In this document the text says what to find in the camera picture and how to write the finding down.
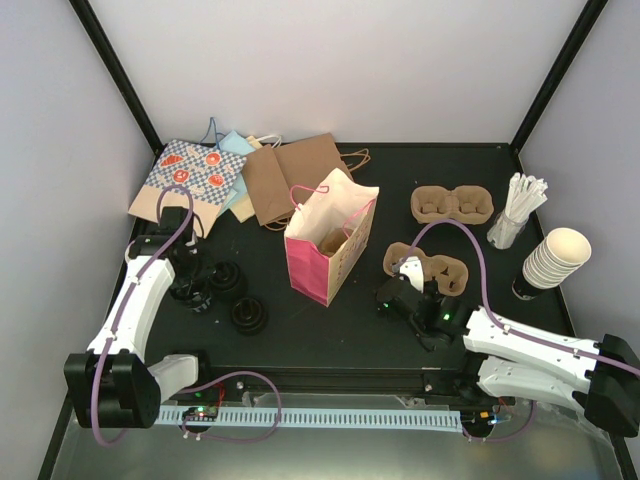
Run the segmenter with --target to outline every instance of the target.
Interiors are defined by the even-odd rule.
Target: red circle print
[[[207,162],[207,165],[211,165],[212,167],[215,167],[217,164],[220,163],[221,159],[222,157],[220,156],[219,153],[210,153],[209,155],[207,155],[207,158],[205,160]]]
[[[184,183],[188,179],[189,179],[188,170],[176,170],[176,173],[173,174],[173,181],[176,183]]]
[[[209,177],[209,183],[214,187],[221,187],[224,185],[224,177],[222,175],[211,175]]]

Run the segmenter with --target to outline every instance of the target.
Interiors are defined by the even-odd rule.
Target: stack of paper cups
[[[513,293],[531,300],[557,287],[591,257],[589,240],[571,228],[556,228],[531,252],[513,282]]]

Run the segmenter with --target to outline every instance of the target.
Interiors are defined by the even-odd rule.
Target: black table surface
[[[344,153],[360,145],[341,145]],[[354,180],[379,186],[380,195],[369,243],[331,305],[326,308],[289,285],[282,232],[259,227],[255,217],[240,224],[231,212],[215,223],[201,248],[216,260],[233,260],[249,282],[249,293],[264,301],[267,328],[254,337],[235,331],[229,307],[218,303],[204,315],[185,311],[168,295],[162,302],[147,345],[148,363],[179,350],[204,349],[211,363],[229,369],[383,369],[444,368],[456,363],[458,342],[449,350],[426,353],[402,321],[378,316],[374,293],[388,278],[382,270],[387,247],[410,244],[421,229],[411,215],[413,190],[422,185],[480,185],[493,196],[495,212],[484,225],[470,226],[484,252],[492,309],[507,318],[568,335],[571,326],[557,292],[522,301],[511,291],[526,256],[541,240],[534,221],[508,250],[491,247],[486,234],[503,208],[509,178],[517,164],[506,146],[373,146],[371,162]],[[467,237],[452,225],[427,233],[419,245],[427,255],[458,258],[469,269],[460,297],[480,304],[478,259]]]

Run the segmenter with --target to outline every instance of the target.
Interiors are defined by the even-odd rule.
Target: white wall
[[[165,142],[510,142],[585,0],[91,3]]]
[[[547,229],[568,226],[593,245],[563,290],[578,333],[626,339],[640,353],[640,3],[609,2],[558,88],[522,158],[549,181]],[[627,442],[640,468],[640,440]]]
[[[0,478],[36,478],[152,153],[66,0],[0,9]]]

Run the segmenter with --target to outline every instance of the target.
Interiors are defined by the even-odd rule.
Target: black cylindrical object
[[[205,313],[214,303],[211,286],[206,280],[190,282],[187,285],[172,288],[169,294],[175,301],[193,313]]]
[[[216,298],[225,303],[232,303],[247,294],[247,279],[234,262],[216,263],[209,285]]]
[[[518,297],[520,300],[533,300],[538,295],[548,290],[531,285],[531,283],[529,283],[525,278],[522,270],[520,270],[520,272],[516,276],[516,279],[513,281],[511,289],[513,290],[513,293],[516,295],[516,297]]]
[[[267,320],[267,309],[253,297],[241,298],[231,307],[231,322],[243,335],[260,333]]]

